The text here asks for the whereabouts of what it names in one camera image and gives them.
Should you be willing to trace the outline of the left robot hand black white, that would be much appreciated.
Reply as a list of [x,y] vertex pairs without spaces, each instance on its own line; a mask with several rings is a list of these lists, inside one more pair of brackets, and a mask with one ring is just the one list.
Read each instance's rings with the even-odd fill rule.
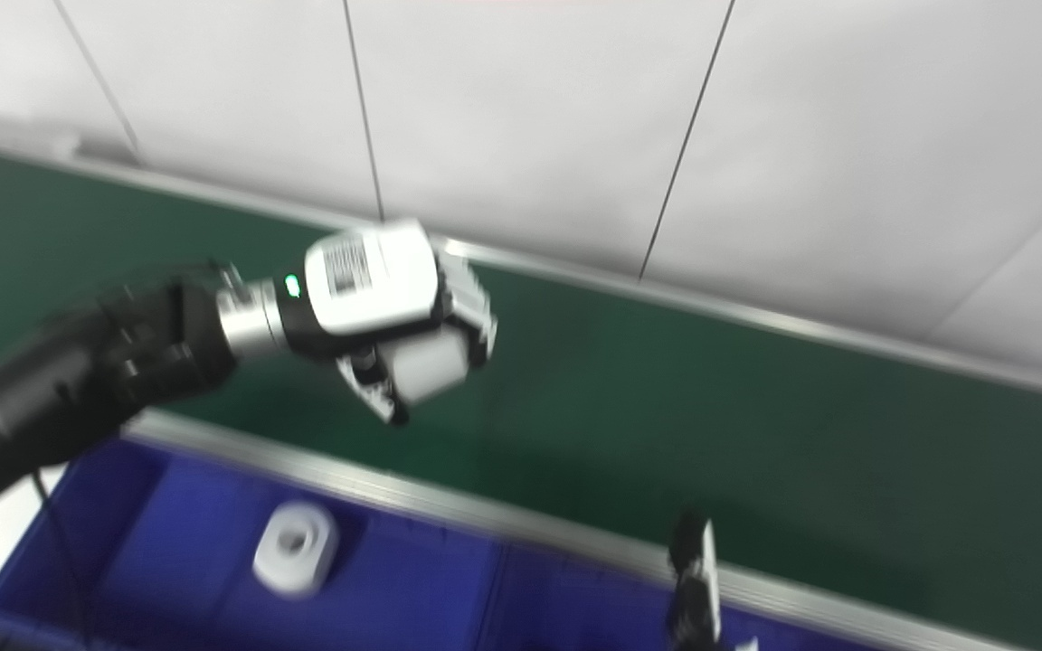
[[487,290],[417,220],[318,240],[276,285],[289,350],[334,364],[346,386],[394,426],[495,351]]

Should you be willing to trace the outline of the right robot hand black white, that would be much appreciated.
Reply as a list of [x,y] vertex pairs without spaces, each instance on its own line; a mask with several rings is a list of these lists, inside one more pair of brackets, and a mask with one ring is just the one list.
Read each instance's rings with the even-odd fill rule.
[[679,516],[668,546],[675,586],[666,618],[673,650],[756,650],[758,640],[729,646],[721,634],[721,597],[715,528],[706,515]]

